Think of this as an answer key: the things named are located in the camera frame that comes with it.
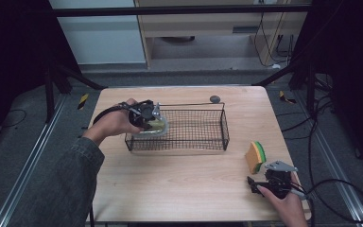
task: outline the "yellow sponge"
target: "yellow sponge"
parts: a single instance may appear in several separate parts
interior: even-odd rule
[[[252,174],[257,173],[261,164],[267,161],[264,149],[258,141],[251,142],[250,149],[246,153],[246,161]]]

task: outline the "hand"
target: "hand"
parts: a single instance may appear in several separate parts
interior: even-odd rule
[[[132,105],[137,101],[129,98],[127,103]],[[120,110],[110,112],[102,116],[93,126],[88,129],[83,137],[93,140],[98,146],[108,136],[114,136],[122,133],[139,133],[143,129],[131,125],[129,121],[129,111]]]
[[[291,173],[291,181],[297,183],[296,176]],[[305,220],[303,204],[299,196],[288,193],[287,196],[280,200],[271,191],[263,186],[257,186],[262,195],[268,199],[279,214],[282,222],[288,227],[307,227]]]

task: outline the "wire basket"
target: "wire basket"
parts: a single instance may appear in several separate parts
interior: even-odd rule
[[[134,150],[226,150],[230,141],[224,103],[162,105],[168,132],[149,138],[126,134],[129,151]]]

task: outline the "sleeve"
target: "sleeve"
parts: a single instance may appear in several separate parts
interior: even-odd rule
[[[23,195],[9,226],[85,226],[104,155],[81,137],[56,162],[39,190]]]

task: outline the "gray floor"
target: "gray floor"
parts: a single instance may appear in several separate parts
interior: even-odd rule
[[[85,76],[99,84],[110,87],[121,86],[162,86],[162,85],[213,85],[244,84],[250,85],[265,79],[277,69],[264,67],[256,58],[256,52],[248,37],[196,37],[191,43],[161,40],[155,43],[153,62],[149,69],[122,69],[105,74],[89,73]],[[305,108],[301,103],[305,88],[289,93],[287,82],[289,75],[278,79],[267,87],[269,99],[277,115],[281,129],[294,126],[306,118]],[[44,175],[44,169],[55,162],[56,154],[68,148],[89,124],[99,91],[71,80],[74,86],[70,95],[59,95],[56,101],[64,98],[64,105],[58,123],[55,125],[29,179],[27,190]],[[285,91],[298,103],[282,101],[279,92]],[[83,110],[78,110],[78,102],[83,94],[89,98]],[[317,92],[317,99],[325,96]],[[13,111],[8,114],[4,127],[0,131],[0,209],[15,185],[22,168],[44,127],[45,106],[44,89],[38,87],[16,98],[12,104]],[[297,129],[284,132],[285,141],[294,165],[299,169],[299,177],[305,189],[311,187],[308,170],[308,138],[311,124],[305,123]],[[319,126],[312,137],[311,160],[312,174],[315,182],[333,178],[336,168],[342,170],[343,177],[363,190],[363,160],[355,158],[354,147],[341,126],[333,107],[327,108],[319,115]],[[334,162],[330,162],[330,150]],[[330,205],[346,216],[350,216],[342,189],[335,183],[320,188],[320,195]],[[357,226],[331,213],[318,198],[315,198],[315,222],[317,226]],[[254,222],[253,226],[270,226],[272,223]],[[165,226],[249,226],[241,223],[171,223]],[[159,226],[148,223],[129,223],[129,226]]]

